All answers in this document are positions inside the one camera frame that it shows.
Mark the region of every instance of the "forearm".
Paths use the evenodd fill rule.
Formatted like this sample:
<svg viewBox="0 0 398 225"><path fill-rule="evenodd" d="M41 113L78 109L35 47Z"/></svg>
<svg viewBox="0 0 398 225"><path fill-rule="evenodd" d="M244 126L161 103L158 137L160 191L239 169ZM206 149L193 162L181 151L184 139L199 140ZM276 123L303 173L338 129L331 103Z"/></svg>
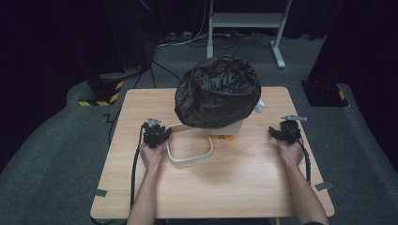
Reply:
<svg viewBox="0 0 398 225"><path fill-rule="evenodd" d="M128 225L152 225L156 216L156 184L158 168L146 170L143 183L131 208Z"/></svg>
<svg viewBox="0 0 398 225"><path fill-rule="evenodd" d="M311 186L307 183L299 167L286 166L293 196L293 206L300 224L317 221L329 224L325 210Z"/></svg>

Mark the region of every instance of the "black plastic bag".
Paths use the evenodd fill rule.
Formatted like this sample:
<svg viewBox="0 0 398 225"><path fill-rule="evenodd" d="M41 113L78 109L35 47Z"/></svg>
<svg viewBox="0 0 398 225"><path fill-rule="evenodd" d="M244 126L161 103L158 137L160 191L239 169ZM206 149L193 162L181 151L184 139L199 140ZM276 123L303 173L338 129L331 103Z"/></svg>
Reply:
<svg viewBox="0 0 398 225"><path fill-rule="evenodd" d="M232 55L199 62L176 89L176 115L184 125L223 128L247 118L261 97L251 64Z"/></svg>

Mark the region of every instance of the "controller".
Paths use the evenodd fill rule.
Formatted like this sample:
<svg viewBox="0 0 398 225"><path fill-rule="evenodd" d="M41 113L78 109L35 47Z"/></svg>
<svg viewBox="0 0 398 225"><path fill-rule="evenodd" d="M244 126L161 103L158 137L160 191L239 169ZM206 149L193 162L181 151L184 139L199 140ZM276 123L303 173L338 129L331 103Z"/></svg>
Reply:
<svg viewBox="0 0 398 225"><path fill-rule="evenodd" d="M148 122L143 124L145 129L144 143L147 143L151 148L156 148L158 144L166 142L172 133L170 128L161 127L160 123L160 120L148 118Z"/></svg>
<svg viewBox="0 0 398 225"><path fill-rule="evenodd" d="M307 121L307 118L297 115L288 115L282 117L282 119L284 119L284 121L281 122L281 130L269 127L269 134L271 137L279 141L286 141L287 144L292 144L296 140L299 140L301 138L301 133L299 124L296 120Z"/></svg>

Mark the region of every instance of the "gray carpet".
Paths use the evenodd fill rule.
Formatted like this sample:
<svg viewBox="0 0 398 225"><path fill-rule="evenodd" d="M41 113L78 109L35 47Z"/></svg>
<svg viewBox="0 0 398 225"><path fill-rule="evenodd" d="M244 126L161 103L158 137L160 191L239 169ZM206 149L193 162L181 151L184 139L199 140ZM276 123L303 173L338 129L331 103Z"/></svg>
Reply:
<svg viewBox="0 0 398 225"><path fill-rule="evenodd" d="M231 45L217 41L220 46ZM302 125L317 164L324 180L335 186L329 191L336 210L331 224L396 224L397 172L377 145L349 86L339 84L350 107L311 107L299 83L308 77L323 41L283 38L284 70L277 69L267 42L238 43L230 50L215 49L215 55L247 59L262 86L287 87L298 114L308 117ZM206 48L179 45L158 48L153 59L182 77L205 57ZM157 88L177 86L178 79L170 73L156 65L152 68ZM89 216L93 196L87 191L100 180L111 128L103 115L114 119L136 81L127 79L116 104L108 107L77 105L86 89L84 82L69 91L65 109L38 127L1 173L0 224L93 224ZM150 71L136 88L153 88ZM297 221L283 218L282 224Z"/></svg>

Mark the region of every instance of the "hand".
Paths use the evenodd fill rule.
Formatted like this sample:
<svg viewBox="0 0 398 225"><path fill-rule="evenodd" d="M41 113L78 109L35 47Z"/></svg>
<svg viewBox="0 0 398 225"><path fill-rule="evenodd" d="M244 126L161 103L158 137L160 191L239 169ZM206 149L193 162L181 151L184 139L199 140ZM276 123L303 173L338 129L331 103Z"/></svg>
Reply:
<svg viewBox="0 0 398 225"><path fill-rule="evenodd" d="M163 152L165 150L164 146L165 142L158 144L156 148L151 148L146 143L143 144L140 153L147 169L152 167L158 168L158 166L161 164Z"/></svg>
<svg viewBox="0 0 398 225"><path fill-rule="evenodd" d="M298 142L286 145L284 142L277 140L279 153L281 155L284 166L298 166L302 161L304 154Z"/></svg>

